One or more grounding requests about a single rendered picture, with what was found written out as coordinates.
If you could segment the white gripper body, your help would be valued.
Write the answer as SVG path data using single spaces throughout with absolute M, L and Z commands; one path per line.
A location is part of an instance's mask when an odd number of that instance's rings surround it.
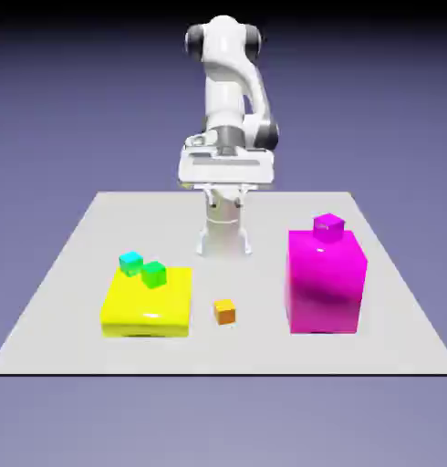
M 236 154 L 221 156 L 216 147 L 183 148 L 178 179 L 184 185 L 270 185 L 275 178 L 275 156 L 269 150 L 236 148 Z

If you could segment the small purple cube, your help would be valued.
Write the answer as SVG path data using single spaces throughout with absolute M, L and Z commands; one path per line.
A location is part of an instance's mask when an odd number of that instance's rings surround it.
M 333 213 L 324 213 L 314 218 L 313 236 L 323 243 L 334 243 L 342 239 L 345 221 Z

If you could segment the small green cube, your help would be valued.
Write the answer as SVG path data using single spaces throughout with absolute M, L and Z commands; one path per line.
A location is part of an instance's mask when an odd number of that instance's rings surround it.
M 167 284 L 167 270 L 164 264 L 158 261 L 148 262 L 142 265 L 141 281 L 149 289 Z

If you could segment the small cyan cube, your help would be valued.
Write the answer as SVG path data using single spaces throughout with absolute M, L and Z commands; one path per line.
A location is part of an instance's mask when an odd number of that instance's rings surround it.
M 119 261 L 121 272 L 128 277 L 139 274 L 143 267 L 143 257 L 135 251 L 121 254 Z

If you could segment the small orange cube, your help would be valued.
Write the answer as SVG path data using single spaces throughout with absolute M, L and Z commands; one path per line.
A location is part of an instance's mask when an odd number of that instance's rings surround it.
M 219 326 L 232 324 L 236 320 L 236 308 L 231 299 L 216 300 L 213 310 Z

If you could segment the large magenta box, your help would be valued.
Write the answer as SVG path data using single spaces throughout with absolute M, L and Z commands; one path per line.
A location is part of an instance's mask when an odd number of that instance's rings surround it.
M 292 334 L 354 334 L 368 267 L 356 236 L 318 240 L 312 231 L 288 233 L 286 315 Z

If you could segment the large yellow box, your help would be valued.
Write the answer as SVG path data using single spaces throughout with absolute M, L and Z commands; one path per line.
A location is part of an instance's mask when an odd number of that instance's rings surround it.
M 100 309 L 105 337 L 186 337 L 192 302 L 192 269 L 168 267 L 167 283 L 149 288 L 139 275 L 117 270 Z

